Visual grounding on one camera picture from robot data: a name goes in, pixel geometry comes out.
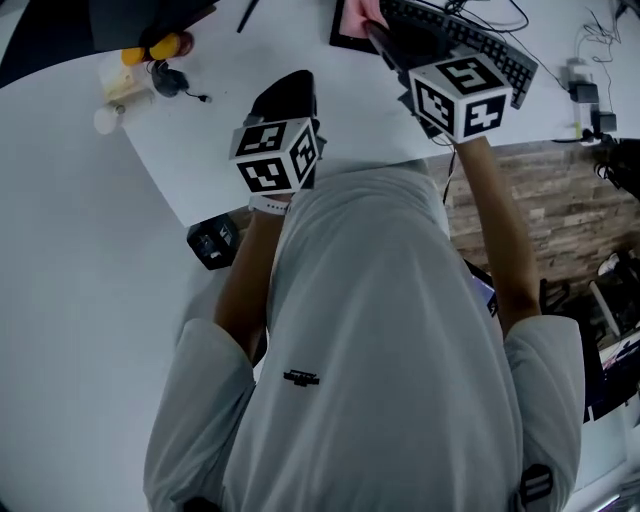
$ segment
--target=small logo on shirt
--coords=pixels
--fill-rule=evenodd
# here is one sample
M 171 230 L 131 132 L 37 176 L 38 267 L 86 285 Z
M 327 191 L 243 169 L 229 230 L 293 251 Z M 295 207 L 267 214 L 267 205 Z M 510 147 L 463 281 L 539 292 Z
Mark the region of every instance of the small logo on shirt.
M 284 379 L 292 380 L 296 386 L 302 386 L 303 388 L 306 388 L 309 385 L 317 386 L 320 383 L 320 379 L 316 377 L 315 373 L 305 373 L 297 370 L 285 372 Z

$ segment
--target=black keyboard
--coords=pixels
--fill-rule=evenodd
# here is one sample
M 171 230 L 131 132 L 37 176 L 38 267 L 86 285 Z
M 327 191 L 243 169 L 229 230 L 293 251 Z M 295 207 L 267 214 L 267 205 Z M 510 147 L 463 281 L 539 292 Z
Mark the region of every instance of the black keyboard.
M 423 5 L 404 0 L 380 0 L 380 10 L 390 24 L 393 20 L 398 20 L 417 27 L 437 27 L 452 40 L 484 53 L 513 87 L 511 106 L 516 109 L 522 106 L 538 69 L 538 64 L 529 57 L 458 18 Z

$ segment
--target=black cable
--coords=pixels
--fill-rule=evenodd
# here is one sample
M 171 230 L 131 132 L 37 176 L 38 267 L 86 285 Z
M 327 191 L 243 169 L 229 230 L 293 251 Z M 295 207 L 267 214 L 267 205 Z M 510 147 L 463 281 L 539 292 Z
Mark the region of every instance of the black cable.
M 609 79 L 609 85 L 607 86 L 607 95 L 609 96 L 609 108 L 611 109 L 611 113 L 614 113 L 613 102 L 611 101 L 611 75 L 609 74 L 609 71 L 607 71 L 607 66 L 605 66 L 603 62 L 601 62 L 600 64 L 602 65 L 602 69 L 604 69 L 604 72 L 607 74 L 607 78 Z
M 449 162 L 449 174 L 447 176 L 447 186 L 444 188 L 444 193 L 442 194 L 442 204 L 447 202 L 447 195 L 449 194 L 449 185 L 451 185 L 451 176 L 453 175 L 453 164 L 456 161 L 456 153 L 457 149 L 453 148 L 453 153 L 451 154 L 451 162 Z
M 482 23 L 485 24 L 485 27 L 482 28 L 482 30 L 485 30 L 487 32 L 493 32 L 493 26 L 491 25 L 491 23 L 489 23 L 487 20 L 481 18 L 480 16 L 478 16 L 477 14 L 471 12 L 471 11 L 467 11 L 466 9 L 464 10 L 466 13 L 471 14 L 471 16 L 475 16 L 476 18 L 478 18 Z M 500 32 L 496 33 L 497 36 L 500 37 L 500 39 L 502 39 L 502 42 L 504 44 L 507 44 L 507 40 L 504 38 L 504 35 Z
M 607 66 L 605 66 L 605 64 L 610 64 L 613 62 L 613 54 L 611 53 L 611 46 L 613 46 L 613 43 L 615 42 L 618 44 L 622 44 L 622 37 L 620 36 L 620 31 L 618 30 L 618 19 L 615 16 L 613 16 L 613 21 L 612 21 L 613 28 L 611 31 L 609 31 L 602 26 L 602 24 L 596 17 L 595 13 L 591 9 L 588 9 L 588 11 L 591 13 L 591 16 L 593 17 L 593 20 L 596 22 L 596 24 L 595 26 L 589 23 L 585 23 L 584 25 L 582 25 L 582 29 L 585 32 L 587 32 L 587 34 L 583 36 L 582 39 L 580 39 L 580 42 L 578 43 L 578 46 L 576 48 L 576 57 L 580 58 L 580 46 L 585 40 L 589 41 L 590 43 L 598 43 L 598 44 L 605 45 L 607 47 L 607 51 L 609 52 L 608 59 L 602 59 L 598 56 L 594 56 L 594 57 L 591 57 L 591 60 L 602 66 L 602 69 L 604 69 L 604 72 L 607 75 L 607 78 L 609 79 L 609 84 L 607 86 L 607 95 L 609 97 L 609 108 L 611 109 L 611 112 L 614 112 L 613 102 L 611 101 L 612 79 L 611 79 L 611 75 L 609 74 L 609 70 L 607 69 Z
M 187 96 L 191 96 L 192 98 L 198 98 L 202 103 L 210 103 L 211 97 L 206 94 L 191 94 L 189 91 L 184 91 Z
M 486 23 L 489 26 L 489 28 L 487 28 L 486 26 L 480 25 L 479 23 L 476 23 L 475 21 L 470 20 L 469 18 L 466 18 L 466 17 L 462 16 L 462 14 L 460 14 L 460 11 L 465 11 L 466 13 L 471 14 L 471 15 L 475 16 L 478 19 L 482 19 L 479 16 L 477 16 L 476 14 L 474 14 L 474 13 L 468 11 L 467 9 L 465 9 L 464 8 L 464 4 L 466 2 L 462 2 L 462 0 L 450 0 L 449 2 L 447 2 L 447 5 L 451 4 L 451 7 L 449 7 L 449 10 L 452 11 L 452 12 L 448 12 L 447 11 L 447 5 L 445 5 L 445 7 L 442 7 L 440 5 L 433 4 L 433 3 L 431 3 L 431 2 L 429 2 L 427 0 L 417 0 L 417 1 L 419 3 L 421 3 L 421 4 L 428 5 L 429 7 L 433 8 L 433 9 L 441 11 L 441 12 L 443 12 L 445 14 L 448 14 L 450 16 L 454 16 L 456 18 L 459 18 L 462 21 L 464 21 L 465 23 L 468 23 L 469 25 L 472 25 L 472 26 L 474 26 L 476 28 L 484 30 L 485 32 L 493 32 L 493 33 L 496 33 L 496 34 L 510 34 L 511 32 L 518 32 L 520 30 L 524 30 L 525 28 L 527 28 L 529 26 L 529 17 L 520 8 L 520 6 L 515 3 L 514 0 L 509 0 L 509 2 L 518 10 L 518 12 L 520 14 L 522 14 L 522 16 L 524 17 L 524 23 L 520 27 L 510 28 L 510 29 L 493 28 L 491 26 L 491 24 L 483 21 L 483 23 Z
M 522 46 L 522 48 L 529 54 L 531 55 L 531 57 L 533 57 L 533 59 L 540 64 L 544 70 L 549 73 L 556 82 L 558 82 L 558 85 L 560 86 L 560 88 L 565 91 L 565 92 L 569 92 L 569 90 L 562 84 L 562 82 L 560 81 L 560 79 L 554 75 L 547 66 L 544 65 L 544 63 L 538 58 L 536 57 L 523 43 L 522 41 L 520 41 L 520 39 L 518 39 L 516 36 L 514 36 L 513 34 L 509 34 L 511 37 L 513 37 L 516 41 L 518 41 L 518 43 L 520 44 L 520 46 Z

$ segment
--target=white table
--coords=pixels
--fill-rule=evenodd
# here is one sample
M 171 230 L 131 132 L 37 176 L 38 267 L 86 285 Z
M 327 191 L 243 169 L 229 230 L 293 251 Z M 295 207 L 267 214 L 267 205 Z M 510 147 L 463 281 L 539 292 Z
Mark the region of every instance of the white table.
M 591 8 L 611 27 L 606 0 L 519 0 L 531 24 L 517 37 L 556 75 L 576 53 L 576 34 L 591 22 Z M 448 151 L 430 142 L 398 101 L 403 92 L 381 58 L 329 46 L 334 0 L 262 0 L 242 34 L 236 28 L 248 0 L 221 0 L 218 10 L 190 30 L 196 44 L 172 66 L 187 73 L 192 91 L 212 96 L 159 97 L 131 120 L 126 132 L 158 188 L 185 225 L 241 207 L 249 193 L 228 163 L 232 131 L 253 101 L 279 78 L 299 69 L 315 74 L 320 133 L 328 139 L 320 174 L 424 158 Z M 470 2 L 490 22 L 520 23 L 508 0 Z M 608 65 L 618 137 L 640 138 L 640 21 L 632 12 L 619 22 L 623 44 L 613 46 Z M 514 47 L 519 44 L 506 35 Z M 606 48 L 584 43 L 581 57 L 606 56 Z M 608 79 L 593 63 L 601 108 L 609 110 Z M 524 105 L 508 109 L 494 145 L 573 138 L 575 104 L 542 67 Z

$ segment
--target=black mouse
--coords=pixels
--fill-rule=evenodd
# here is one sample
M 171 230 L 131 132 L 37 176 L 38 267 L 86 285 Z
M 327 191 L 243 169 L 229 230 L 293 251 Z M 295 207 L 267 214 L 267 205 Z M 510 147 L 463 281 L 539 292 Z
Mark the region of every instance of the black mouse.
M 167 98 L 173 98 L 180 91 L 189 89 L 189 82 L 185 74 L 175 69 L 169 69 L 169 64 L 165 60 L 159 60 L 153 64 L 151 79 L 156 91 Z

